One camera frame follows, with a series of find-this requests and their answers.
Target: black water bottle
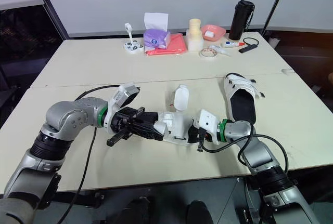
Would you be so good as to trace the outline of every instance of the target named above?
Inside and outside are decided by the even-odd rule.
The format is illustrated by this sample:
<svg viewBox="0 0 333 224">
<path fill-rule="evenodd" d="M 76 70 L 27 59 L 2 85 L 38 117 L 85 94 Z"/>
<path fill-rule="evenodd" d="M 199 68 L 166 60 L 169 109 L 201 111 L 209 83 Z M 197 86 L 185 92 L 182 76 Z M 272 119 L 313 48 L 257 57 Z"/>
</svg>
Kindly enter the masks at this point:
<svg viewBox="0 0 333 224">
<path fill-rule="evenodd" d="M 233 23 L 231 25 L 229 39 L 238 41 L 243 34 L 247 24 L 250 24 L 254 11 L 254 4 L 249 1 L 240 0 L 235 7 Z"/>
</svg>

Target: white plastic bottle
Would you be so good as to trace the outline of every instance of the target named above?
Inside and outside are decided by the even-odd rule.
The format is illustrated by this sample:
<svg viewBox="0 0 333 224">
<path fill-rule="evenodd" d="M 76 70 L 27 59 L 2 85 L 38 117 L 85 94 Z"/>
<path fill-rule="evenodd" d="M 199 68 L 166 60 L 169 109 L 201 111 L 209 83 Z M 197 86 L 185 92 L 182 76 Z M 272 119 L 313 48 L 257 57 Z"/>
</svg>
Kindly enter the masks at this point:
<svg viewBox="0 0 333 224">
<path fill-rule="evenodd" d="M 189 29 L 186 30 L 188 51 L 201 51 L 203 49 L 203 37 L 200 30 L 201 20 L 190 19 Z"/>
</svg>

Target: toothbrush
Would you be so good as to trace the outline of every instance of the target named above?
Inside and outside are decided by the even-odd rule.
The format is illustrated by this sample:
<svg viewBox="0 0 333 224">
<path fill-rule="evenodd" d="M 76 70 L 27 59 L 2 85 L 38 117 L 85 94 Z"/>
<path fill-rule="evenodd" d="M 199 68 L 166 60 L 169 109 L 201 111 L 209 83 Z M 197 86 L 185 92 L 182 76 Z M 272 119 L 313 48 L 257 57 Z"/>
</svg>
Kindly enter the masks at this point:
<svg viewBox="0 0 333 224">
<path fill-rule="evenodd" d="M 131 31 L 132 31 L 132 26 L 131 26 L 131 24 L 129 24 L 129 23 L 125 23 L 125 29 L 126 29 L 126 31 L 129 33 L 129 36 L 130 36 L 130 40 L 131 40 L 131 44 L 132 44 L 132 46 L 134 46 L 133 38 L 132 38 L 132 33 L 131 33 Z"/>
</svg>

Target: white tissue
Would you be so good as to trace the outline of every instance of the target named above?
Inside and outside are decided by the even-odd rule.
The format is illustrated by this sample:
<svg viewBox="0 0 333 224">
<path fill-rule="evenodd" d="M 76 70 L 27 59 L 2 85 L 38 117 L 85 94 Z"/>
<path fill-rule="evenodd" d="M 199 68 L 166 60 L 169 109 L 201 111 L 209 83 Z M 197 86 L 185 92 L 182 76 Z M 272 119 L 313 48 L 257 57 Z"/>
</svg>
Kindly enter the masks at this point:
<svg viewBox="0 0 333 224">
<path fill-rule="evenodd" d="M 159 29 L 168 30 L 168 17 L 169 14 L 161 12 L 146 12 L 145 13 L 145 27 L 146 29 Z"/>
</svg>

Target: pink dish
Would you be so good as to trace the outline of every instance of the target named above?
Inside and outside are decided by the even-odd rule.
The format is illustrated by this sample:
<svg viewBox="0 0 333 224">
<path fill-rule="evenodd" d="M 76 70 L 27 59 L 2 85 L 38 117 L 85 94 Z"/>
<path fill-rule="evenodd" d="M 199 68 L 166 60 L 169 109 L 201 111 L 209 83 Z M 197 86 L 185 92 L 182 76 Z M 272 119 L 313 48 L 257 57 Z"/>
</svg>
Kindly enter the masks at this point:
<svg viewBox="0 0 333 224">
<path fill-rule="evenodd" d="M 202 31 L 202 37 L 204 39 L 207 39 L 208 41 L 218 41 L 220 38 L 222 38 L 222 36 L 226 33 L 227 30 L 225 30 L 222 27 L 219 27 L 218 25 L 204 25 L 201 28 Z M 208 37 L 205 36 L 204 33 L 206 31 L 211 31 L 214 33 L 214 37 Z"/>
</svg>

